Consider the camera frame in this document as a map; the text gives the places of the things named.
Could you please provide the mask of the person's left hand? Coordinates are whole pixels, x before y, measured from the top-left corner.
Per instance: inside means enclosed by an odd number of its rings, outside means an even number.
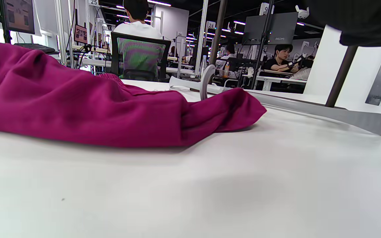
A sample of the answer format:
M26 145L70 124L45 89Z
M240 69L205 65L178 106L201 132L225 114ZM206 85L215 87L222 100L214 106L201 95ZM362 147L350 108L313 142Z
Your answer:
M341 32L344 46L381 47L381 0L306 0L310 15Z

